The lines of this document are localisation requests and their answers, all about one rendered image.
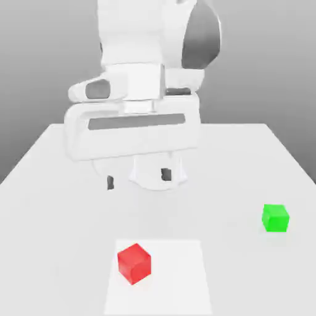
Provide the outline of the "small red cube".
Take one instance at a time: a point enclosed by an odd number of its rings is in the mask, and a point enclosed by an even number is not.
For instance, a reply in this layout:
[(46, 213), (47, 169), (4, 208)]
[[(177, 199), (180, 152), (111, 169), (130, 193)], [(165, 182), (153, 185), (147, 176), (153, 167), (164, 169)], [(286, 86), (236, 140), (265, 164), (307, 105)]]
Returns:
[(117, 254), (118, 270), (134, 285), (151, 274), (151, 255), (138, 243)]

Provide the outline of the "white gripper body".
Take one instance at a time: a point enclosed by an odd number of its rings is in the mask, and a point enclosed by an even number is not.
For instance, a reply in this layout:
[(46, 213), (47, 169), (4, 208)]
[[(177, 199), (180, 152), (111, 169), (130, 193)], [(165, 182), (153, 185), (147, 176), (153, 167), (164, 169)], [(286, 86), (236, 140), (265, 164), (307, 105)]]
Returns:
[[(75, 104), (64, 117), (67, 154), (75, 161), (181, 151), (198, 145), (201, 119), (199, 97), (166, 96), (156, 102), (94, 102)], [(149, 117), (152, 125), (90, 130), (91, 119)]]

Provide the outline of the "small green cube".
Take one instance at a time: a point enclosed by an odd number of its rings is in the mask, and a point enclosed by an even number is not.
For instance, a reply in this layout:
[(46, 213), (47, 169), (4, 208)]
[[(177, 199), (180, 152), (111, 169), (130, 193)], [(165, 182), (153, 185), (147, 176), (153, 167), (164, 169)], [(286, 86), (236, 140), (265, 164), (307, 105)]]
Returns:
[(283, 204), (265, 204), (262, 212), (262, 223), (267, 232), (286, 232), (289, 213)]

